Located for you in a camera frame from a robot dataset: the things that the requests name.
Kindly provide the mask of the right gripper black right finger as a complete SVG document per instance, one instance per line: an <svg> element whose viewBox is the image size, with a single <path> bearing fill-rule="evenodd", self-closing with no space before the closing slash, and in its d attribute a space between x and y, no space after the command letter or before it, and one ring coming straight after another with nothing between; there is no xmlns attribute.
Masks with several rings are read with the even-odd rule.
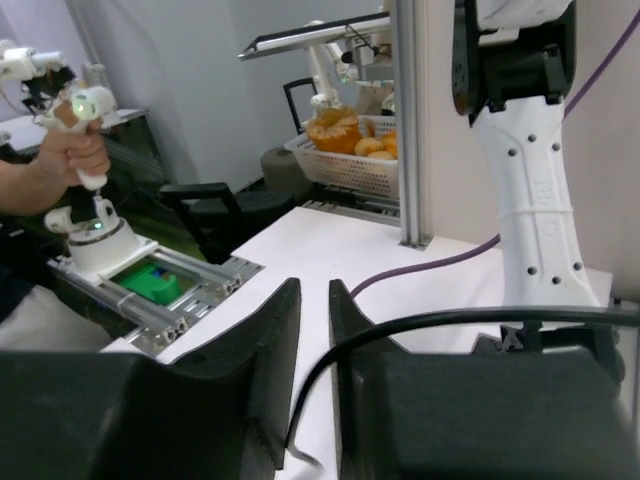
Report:
<svg viewBox="0 0 640 480"><path fill-rule="evenodd" d="M426 354L390 338L334 370L342 479L635 479L610 348Z"/></svg>

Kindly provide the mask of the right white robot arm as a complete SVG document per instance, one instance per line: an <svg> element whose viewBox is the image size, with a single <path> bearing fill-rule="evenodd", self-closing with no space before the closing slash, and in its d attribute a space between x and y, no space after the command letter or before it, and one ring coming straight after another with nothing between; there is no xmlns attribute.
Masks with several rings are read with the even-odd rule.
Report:
<svg viewBox="0 0 640 480"><path fill-rule="evenodd" d="M563 161L575 73L571 1L462 1L452 92L480 140L499 205L499 307L373 323L329 285L329 350L302 385L301 286L169 364L133 353L1 358L5 479L270 479L322 463L299 440L332 381L342 479L635 479L612 340L582 262Z"/></svg>

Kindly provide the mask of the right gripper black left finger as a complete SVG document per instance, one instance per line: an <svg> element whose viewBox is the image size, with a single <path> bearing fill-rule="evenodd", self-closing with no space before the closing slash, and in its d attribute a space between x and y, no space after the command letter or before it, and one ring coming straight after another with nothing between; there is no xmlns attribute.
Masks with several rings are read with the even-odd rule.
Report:
<svg viewBox="0 0 640 480"><path fill-rule="evenodd" d="M5 479L271 479L284 465L301 288L170 365L137 354L6 353Z"/></svg>

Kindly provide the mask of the operator hand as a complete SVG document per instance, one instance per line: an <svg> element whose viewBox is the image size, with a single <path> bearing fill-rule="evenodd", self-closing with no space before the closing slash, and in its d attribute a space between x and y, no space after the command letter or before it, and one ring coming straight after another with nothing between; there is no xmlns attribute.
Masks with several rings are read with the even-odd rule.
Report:
<svg viewBox="0 0 640 480"><path fill-rule="evenodd" d="M36 163L68 186L82 185L89 191L98 191L106 185L110 168L102 137L91 126L84 132L49 130Z"/></svg>

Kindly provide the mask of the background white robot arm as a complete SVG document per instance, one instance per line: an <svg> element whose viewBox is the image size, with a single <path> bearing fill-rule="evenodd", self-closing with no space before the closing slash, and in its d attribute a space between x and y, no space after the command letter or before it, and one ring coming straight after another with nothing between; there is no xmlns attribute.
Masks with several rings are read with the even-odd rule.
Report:
<svg viewBox="0 0 640 480"><path fill-rule="evenodd" d="M341 84L385 89L393 85L390 13L380 11L347 19L314 20L303 27L260 35L238 55L242 61L302 50L316 94L315 109L337 107Z"/></svg>

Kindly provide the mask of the operator forearm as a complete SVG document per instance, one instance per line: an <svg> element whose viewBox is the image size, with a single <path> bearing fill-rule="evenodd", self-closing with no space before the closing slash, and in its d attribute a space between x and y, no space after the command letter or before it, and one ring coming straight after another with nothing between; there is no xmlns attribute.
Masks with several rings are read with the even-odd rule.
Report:
<svg viewBox="0 0 640 480"><path fill-rule="evenodd" d="M64 175L40 158L29 164L1 162L2 214L39 214L55 205L66 190Z"/></svg>

